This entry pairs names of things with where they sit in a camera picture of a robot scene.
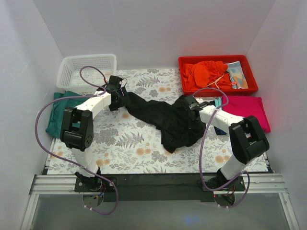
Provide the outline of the black t shirt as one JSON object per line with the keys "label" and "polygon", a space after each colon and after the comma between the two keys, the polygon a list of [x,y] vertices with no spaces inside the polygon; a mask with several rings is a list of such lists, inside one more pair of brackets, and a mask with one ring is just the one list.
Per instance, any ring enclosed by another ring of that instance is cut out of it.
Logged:
{"label": "black t shirt", "polygon": [[184,146],[190,147],[203,136],[206,124],[189,117],[182,104],[184,95],[173,104],[156,100],[146,101],[133,92],[128,92],[127,95],[129,100],[125,108],[129,114],[160,130],[161,143],[168,152],[173,153]]}

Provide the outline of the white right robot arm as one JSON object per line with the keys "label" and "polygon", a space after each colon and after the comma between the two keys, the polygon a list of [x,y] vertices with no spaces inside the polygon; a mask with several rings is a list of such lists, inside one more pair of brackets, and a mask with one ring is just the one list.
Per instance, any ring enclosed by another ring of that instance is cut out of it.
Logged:
{"label": "white right robot arm", "polygon": [[269,150],[269,142],[255,116],[242,117],[216,108],[209,102],[199,103],[192,95],[182,101],[192,121],[212,125],[230,137],[233,155],[214,178],[206,182],[209,188],[230,189],[234,178],[255,158]]}

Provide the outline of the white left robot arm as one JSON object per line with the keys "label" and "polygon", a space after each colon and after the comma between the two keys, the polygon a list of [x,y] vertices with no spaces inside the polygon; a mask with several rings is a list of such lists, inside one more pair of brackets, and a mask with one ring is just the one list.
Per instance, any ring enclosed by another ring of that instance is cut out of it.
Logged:
{"label": "white left robot arm", "polygon": [[106,108],[115,111],[124,106],[127,98],[126,83],[125,78],[111,75],[108,83],[98,88],[94,97],[76,107],[64,109],[60,140],[72,151],[80,167],[77,175],[87,178],[85,185],[93,192],[102,186],[101,178],[92,174],[99,169],[91,148],[94,118]]}

